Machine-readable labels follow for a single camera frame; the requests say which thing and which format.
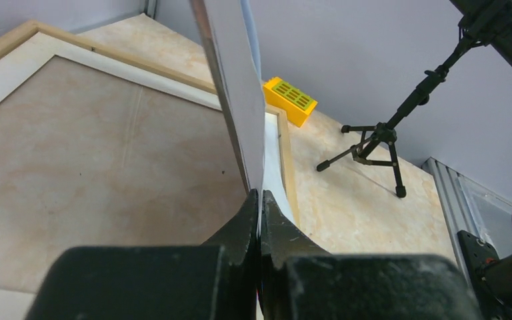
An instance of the yellow box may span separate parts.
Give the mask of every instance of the yellow box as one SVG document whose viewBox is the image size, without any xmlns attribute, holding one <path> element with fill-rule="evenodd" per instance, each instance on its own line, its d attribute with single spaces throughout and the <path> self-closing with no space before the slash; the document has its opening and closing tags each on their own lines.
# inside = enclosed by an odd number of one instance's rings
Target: yellow box
<svg viewBox="0 0 512 320">
<path fill-rule="evenodd" d="M 287 119 L 298 127 L 305 123 L 317 106 L 317 102 L 313 98 L 279 77 L 274 77 L 266 82 L 263 91 L 266 102 L 284 109 Z"/>
</svg>

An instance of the rubber foot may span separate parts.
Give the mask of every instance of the rubber foot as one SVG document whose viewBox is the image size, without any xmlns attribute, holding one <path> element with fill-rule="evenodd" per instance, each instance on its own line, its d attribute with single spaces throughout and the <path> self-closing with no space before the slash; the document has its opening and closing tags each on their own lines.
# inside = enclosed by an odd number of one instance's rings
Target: rubber foot
<svg viewBox="0 0 512 320">
<path fill-rule="evenodd" d="M 402 185 L 401 187 L 395 187 L 395 194 L 398 198 L 405 198 L 407 195 L 407 191 L 405 190 L 405 186 Z"/>
<path fill-rule="evenodd" d="M 331 163 L 329 162 L 329 160 L 324 160 L 323 162 L 321 162 L 320 164 L 317 165 L 317 171 L 321 172 L 330 166 L 331 166 Z"/>
</svg>

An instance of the black mount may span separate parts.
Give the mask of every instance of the black mount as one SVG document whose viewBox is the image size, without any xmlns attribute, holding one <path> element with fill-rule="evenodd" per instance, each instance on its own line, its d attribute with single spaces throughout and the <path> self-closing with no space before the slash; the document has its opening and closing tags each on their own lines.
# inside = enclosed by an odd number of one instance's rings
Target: black mount
<svg viewBox="0 0 512 320">
<path fill-rule="evenodd" d="M 348 133 L 351 131 L 362 132 L 360 143 L 352 145 L 348 150 L 338 154 L 330 160 L 321 162 L 317 166 L 317 171 L 320 172 L 325 170 L 330 167 L 332 163 L 352 153 L 352 158 L 358 163 L 362 163 L 364 165 L 393 167 L 396 184 L 395 194 L 399 198 L 404 198 L 407 192 L 401 179 L 397 151 L 395 150 L 395 142 L 397 140 L 395 127 L 418 105 L 424 105 L 429 102 L 429 94 L 432 93 L 439 84 L 445 82 L 450 68 L 460 59 L 460 57 L 472 48 L 490 44 L 491 40 L 500 33 L 503 27 L 511 20 L 512 0 L 490 1 L 476 13 L 467 13 L 458 24 L 459 42 L 448 59 L 446 59 L 445 62 L 438 66 L 434 71 L 425 71 L 425 74 L 427 75 L 426 78 L 416 86 L 415 90 L 413 90 L 399 108 L 397 108 L 397 112 L 388 122 L 380 122 L 376 126 L 353 127 L 350 125 L 343 125 L 341 128 L 342 133 Z M 372 134 L 366 138 L 368 131 L 372 131 Z M 368 156 L 380 143 L 387 144 L 391 161 L 368 159 Z"/>
</svg>

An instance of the tripod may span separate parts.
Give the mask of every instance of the tripod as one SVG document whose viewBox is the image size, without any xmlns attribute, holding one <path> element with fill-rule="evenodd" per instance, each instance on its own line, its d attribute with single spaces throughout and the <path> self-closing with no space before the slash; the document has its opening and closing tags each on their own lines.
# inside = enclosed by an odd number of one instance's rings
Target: tripod
<svg viewBox="0 0 512 320">
<path fill-rule="evenodd" d="M 317 171 L 325 170 L 330 167 L 332 163 L 351 153 L 352 158 L 358 163 L 392 167 L 396 184 L 395 194 L 399 198 L 404 198 L 407 192 L 401 178 L 397 151 L 395 149 L 395 142 L 397 140 L 395 126 L 397 126 L 403 118 L 408 116 L 418 105 L 424 105 L 429 102 L 429 94 L 433 92 L 439 84 L 445 82 L 450 68 L 460 57 L 472 48 L 488 45 L 494 36 L 500 33 L 502 28 L 511 20 L 512 0 L 491 1 L 486 7 L 479 11 L 476 17 L 475 15 L 466 14 L 459 22 L 459 42 L 448 59 L 434 71 L 425 71 L 427 75 L 426 78 L 416 86 L 415 90 L 413 90 L 406 100 L 397 108 L 397 112 L 388 122 L 380 122 L 375 126 L 353 127 L 343 125 L 341 128 L 342 133 L 351 131 L 362 132 L 360 143 L 352 145 L 348 150 L 330 160 L 321 162 L 317 166 Z M 366 138 L 367 132 L 369 131 L 372 131 L 372 134 Z M 391 158 L 390 161 L 368 159 L 368 156 L 380 143 L 387 144 Z"/>
</svg>

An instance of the gray wall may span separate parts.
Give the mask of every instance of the gray wall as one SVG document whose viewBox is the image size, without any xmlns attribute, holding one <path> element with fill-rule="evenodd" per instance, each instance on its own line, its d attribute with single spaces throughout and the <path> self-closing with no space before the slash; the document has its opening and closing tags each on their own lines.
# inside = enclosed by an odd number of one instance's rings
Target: gray wall
<svg viewBox="0 0 512 320">
<path fill-rule="evenodd" d="M 284 78 L 318 100 L 318 110 L 351 125 L 388 120 L 424 70 L 452 52 L 461 18 L 448 0 L 251 5 L 263 78 Z M 157 12 L 199 42 L 188 1 L 159 0 Z M 400 156 L 416 165 L 435 157 L 512 201 L 512 68 L 492 47 L 466 54 L 397 132 Z"/>
<path fill-rule="evenodd" d="M 0 0 L 0 36 L 29 19 L 78 32 L 139 14 L 144 0 Z"/>
</svg>

